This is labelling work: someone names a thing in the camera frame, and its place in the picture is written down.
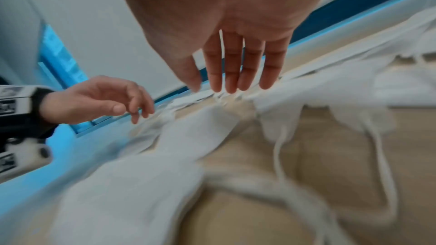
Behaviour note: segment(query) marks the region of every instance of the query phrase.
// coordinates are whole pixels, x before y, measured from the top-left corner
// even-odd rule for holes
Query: window
[[[53,28],[47,24],[44,26],[38,66],[50,84],[57,89],[67,89],[88,79]],[[81,133],[109,118],[100,117],[90,122],[71,125],[71,127],[74,132]]]

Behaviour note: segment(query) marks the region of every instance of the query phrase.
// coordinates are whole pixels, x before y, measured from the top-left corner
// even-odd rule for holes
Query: hand
[[[128,111],[136,124],[138,108],[144,118],[154,113],[153,99],[142,86],[125,79],[98,76],[45,96],[40,115],[50,123],[78,124]]]
[[[212,89],[221,90],[221,42],[226,90],[249,88],[265,52],[260,87],[270,88],[295,28],[319,0],[126,0],[150,45],[193,91],[201,77],[192,54],[202,48]],[[243,40],[245,60],[240,72]]]

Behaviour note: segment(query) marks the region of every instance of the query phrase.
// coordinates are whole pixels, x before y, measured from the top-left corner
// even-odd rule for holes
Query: human hand
[[[128,111],[136,124],[138,108],[144,118],[154,113],[154,101],[142,86],[121,78],[98,76],[45,96],[40,115],[49,123],[78,124]]]
[[[221,90],[223,31],[226,90],[247,90],[263,52],[260,87],[270,88],[295,28],[319,0],[126,0],[150,45],[193,91],[201,77],[192,54],[203,49],[212,89]],[[241,68],[243,40],[245,60]]]

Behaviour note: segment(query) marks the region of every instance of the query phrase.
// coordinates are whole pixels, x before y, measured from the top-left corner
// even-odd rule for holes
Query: outstretched hand
[[[203,49],[212,89],[247,90],[263,52],[260,87],[270,88],[283,66],[295,28],[319,0],[126,0],[150,45],[193,91],[201,85],[192,54]],[[219,31],[225,49],[221,49]],[[245,41],[245,60],[242,48]]]
[[[144,118],[154,113],[153,99],[142,86],[121,78],[98,76],[45,96],[40,115],[50,123],[78,124],[127,111],[136,124],[139,108]]]

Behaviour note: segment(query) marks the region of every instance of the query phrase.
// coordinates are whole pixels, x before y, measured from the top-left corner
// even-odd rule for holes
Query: palm
[[[150,45],[190,88],[200,86],[192,53],[202,48],[212,89],[221,89],[221,43],[225,46],[226,89],[246,90],[263,51],[260,81],[269,88],[277,79],[293,30],[319,0],[126,0]],[[245,60],[240,71],[242,45]]]

